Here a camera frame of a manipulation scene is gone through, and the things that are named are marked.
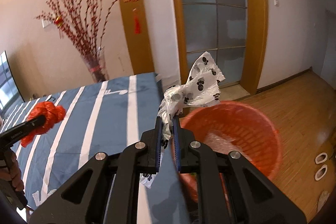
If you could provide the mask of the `person's left hand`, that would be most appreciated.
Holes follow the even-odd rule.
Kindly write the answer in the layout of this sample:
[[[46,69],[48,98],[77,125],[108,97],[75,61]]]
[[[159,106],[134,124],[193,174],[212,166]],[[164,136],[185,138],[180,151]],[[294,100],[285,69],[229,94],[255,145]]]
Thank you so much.
[[[17,156],[13,151],[10,151],[11,162],[13,165],[9,169],[1,169],[0,178],[1,180],[11,181],[12,186],[17,192],[24,190],[24,183],[21,179],[21,170],[18,166]]]

